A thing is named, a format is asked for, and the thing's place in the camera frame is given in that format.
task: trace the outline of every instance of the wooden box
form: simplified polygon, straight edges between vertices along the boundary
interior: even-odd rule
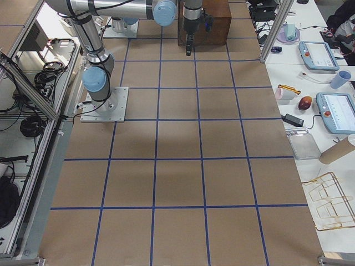
[[[177,25],[178,45],[186,45],[186,32],[182,26],[183,7],[184,5],[181,3]],[[228,0],[204,0],[202,7],[206,8],[207,14],[214,17],[214,23],[210,33],[206,32],[203,24],[200,24],[199,30],[195,33],[195,45],[225,45],[232,20]]]

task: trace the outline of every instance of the metal mounting plate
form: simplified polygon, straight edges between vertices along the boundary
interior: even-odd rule
[[[112,28],[107,28],[104,32],[103,38],[110,38],[110,39],[128,39],[128,38],[137,38],[137,31],[138,31],[138,23],[134,23],[133,25],[125,28],[123,32],[115,32]]]
[[[83,112],[90,112],[88,114],[84,114],[81,116],[81,122],[124,122],[127,100],[128,100],[128,87],[115,87],[112,88],[112,94],[114,97],[118,98],[118,106],[112,112],[108,112],[107,114],[98,114],[94,110],[92,104],[85,105],[83,108]],[[88,94],[86,101],[91,101],[91,97]]]

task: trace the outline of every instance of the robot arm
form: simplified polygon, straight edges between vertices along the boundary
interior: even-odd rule
[[[92,65],[83,74],[96,112],[113,111],[110,76],[114,58],[105,50],[92,16],[154,19],[161,26],[170,25],[178,1],[184,2],[184,29],[187,31],[186,55],[191,55],[194,34],[208,15],[202,11],[202,0],[45,0],[55,11],[70,18],[72,26]]]
[[[205,24],[207,32],[211,30],[213,17],[202,9],[202,0],[184,0],[183,26],[186,31],[186,55],[190,56],[194,46],[194,35],[200,24]]]

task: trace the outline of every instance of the tablet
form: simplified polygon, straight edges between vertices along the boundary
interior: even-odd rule
[[[330,133],[355,133],[355,105],[349,94],[318,93],[316,101]]]
[[[339,65],[327,43],[300,42],[298,49],[307,68],[311,70],[339,70]]]

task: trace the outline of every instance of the white cup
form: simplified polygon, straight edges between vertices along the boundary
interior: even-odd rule
[[[292,100],[294,97],[296,97],[297,94],[294,93],[293,91],[284,89],[284,88],[277,88],[275,92],[275,98],[276,100]]]
[[[331,88],[338,89],[351,78],[351,73],[347,70],[340,70],[332,79]]]

